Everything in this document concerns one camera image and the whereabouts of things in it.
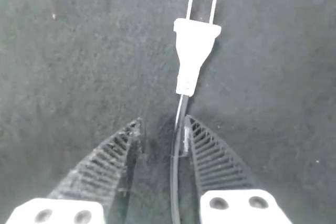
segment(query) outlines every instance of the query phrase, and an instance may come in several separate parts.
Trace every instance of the power cord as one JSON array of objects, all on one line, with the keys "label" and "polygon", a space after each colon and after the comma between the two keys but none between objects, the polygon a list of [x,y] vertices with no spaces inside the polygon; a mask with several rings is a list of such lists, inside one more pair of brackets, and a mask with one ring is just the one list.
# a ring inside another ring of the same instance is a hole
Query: power cord
[{"label": "power cord", "polygon": [[213,25],[217,0],[213,0],[209,23],[190,20],[193,0],[189,0],[186,18],[178,18],[174,22],[176,32],[176,50],[180,60],[177,76],[176,93],[180,94],[171,151],[170,165],[170,197],[173,224],[180,224],[179,209],[179,157],[184,118],[189,97],[196,88],[201,66],[212,51],[216,37],[221,33],[221,27]]}]

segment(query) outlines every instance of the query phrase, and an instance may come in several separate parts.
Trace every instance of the metal prong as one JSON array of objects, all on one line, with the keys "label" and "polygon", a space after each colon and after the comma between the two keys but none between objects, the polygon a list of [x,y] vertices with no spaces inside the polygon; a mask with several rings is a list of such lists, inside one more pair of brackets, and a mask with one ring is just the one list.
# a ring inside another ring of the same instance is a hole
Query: metal prong
[{"label": "metal prong", "polygon": [[211,6],[211,12],[210,12],[210,20],[209,20],[210,24],[213,24],[213,22],[214,22],[216,3],[217,3],[217,0],[212,0],[212,6]]},{"label": "metal prong", "polygon": [[188,9],[187,9],[187,17],[186,19],[190,19],[190,14],[191,14],[191,6],[193,5],[193,0],[189,0],[188,2]]}]

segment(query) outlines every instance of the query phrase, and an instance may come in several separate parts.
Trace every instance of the power plug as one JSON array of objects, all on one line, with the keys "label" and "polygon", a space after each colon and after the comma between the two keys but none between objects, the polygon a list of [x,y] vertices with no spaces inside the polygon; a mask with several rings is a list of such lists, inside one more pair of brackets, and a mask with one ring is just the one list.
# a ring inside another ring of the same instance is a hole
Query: power plug
[{"label": "power plug", "polygon": [[221,26],[213,24],[217,0],[212,1],[209,23],[190,19],[193,0],[189,0],[186,18],[174,22],[176,50],[180,60],[176,93],[191,97],[196,88],[200,69],[212,51]]}]

